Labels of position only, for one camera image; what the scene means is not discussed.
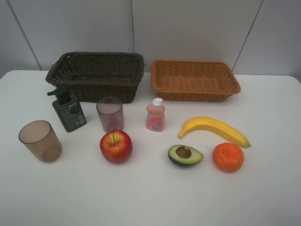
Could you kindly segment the purple translucent plastic cup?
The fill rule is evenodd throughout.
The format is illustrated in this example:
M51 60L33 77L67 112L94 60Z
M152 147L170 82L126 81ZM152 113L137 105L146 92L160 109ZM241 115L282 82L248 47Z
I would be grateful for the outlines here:
M124 129L123 103L120 99L105 97L97 103L96 110L106 133Z

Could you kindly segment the pink bottle white cap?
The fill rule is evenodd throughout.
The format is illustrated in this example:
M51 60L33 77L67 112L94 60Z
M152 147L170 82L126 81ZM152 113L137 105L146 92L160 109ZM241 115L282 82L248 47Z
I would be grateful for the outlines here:
M164 129L165 124L165 107L163 105L163 99L155 98L152 102L146 107L147 110L147 119L146 119L146 128L155 131L161 132Z

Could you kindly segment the dark brown wicker basket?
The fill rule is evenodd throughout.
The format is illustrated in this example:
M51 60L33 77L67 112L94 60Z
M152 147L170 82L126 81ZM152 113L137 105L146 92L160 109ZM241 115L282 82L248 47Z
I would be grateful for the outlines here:
M46 81L65 87L79 101L97 103L116 97L124 104L133 102L143 78L144 58L122 52L68 52L49 70Z

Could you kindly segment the yellow banana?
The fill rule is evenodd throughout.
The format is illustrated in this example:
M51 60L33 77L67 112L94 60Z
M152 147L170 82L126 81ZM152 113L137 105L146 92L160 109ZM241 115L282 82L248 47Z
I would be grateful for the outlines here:
M179 138L183 138L187 133L195 130L213 132L240 147L251 146L248 139L240 131L222 121L210 117L194 117L187 120L178 136Z

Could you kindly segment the brown translucent plastic cup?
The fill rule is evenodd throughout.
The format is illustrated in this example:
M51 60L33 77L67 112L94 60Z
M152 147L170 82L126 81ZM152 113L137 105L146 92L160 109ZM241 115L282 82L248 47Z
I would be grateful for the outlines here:
M19 141L42 162L53 162L62 153L62 145L48 121L38 120L25 125Z

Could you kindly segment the halved avocado with pit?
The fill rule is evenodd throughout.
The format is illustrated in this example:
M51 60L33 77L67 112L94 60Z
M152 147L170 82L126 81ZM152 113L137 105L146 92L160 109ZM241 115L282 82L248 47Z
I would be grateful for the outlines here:
M204 156L201 152L190 146L174 145L168 150L169 160L178 166L190 167L200 163Z

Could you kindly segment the orange mandarin fruit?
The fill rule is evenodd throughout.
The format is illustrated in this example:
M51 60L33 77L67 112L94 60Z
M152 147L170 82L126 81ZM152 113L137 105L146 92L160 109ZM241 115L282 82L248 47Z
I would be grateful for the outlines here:
M214 148L212 159L219 170L233 173L242 167L244 163L244 153L237 145L222 143Z

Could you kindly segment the dark green pump bottle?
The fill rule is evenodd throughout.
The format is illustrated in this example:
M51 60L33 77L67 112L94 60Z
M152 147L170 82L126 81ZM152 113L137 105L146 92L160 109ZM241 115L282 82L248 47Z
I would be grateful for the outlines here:
M86 125L87 120L80 102L73 93L70 94L66 88L60 87L48 92L47 95L56 97L52 106L67 132L73 132Z

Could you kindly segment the orange wicker basket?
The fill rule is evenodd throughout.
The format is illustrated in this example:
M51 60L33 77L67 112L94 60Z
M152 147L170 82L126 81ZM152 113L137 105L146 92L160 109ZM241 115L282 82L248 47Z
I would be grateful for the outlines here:
M230 67L216 61L155 60L151 86L169 101L222 102L241 91Z

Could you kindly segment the red yellow apple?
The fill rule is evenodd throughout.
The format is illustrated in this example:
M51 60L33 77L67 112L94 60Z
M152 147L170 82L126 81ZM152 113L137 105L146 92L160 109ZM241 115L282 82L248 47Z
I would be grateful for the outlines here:
M124 163L132 154L132 149L130 136L121 130L112 130L100 140L101 153L110 163Z

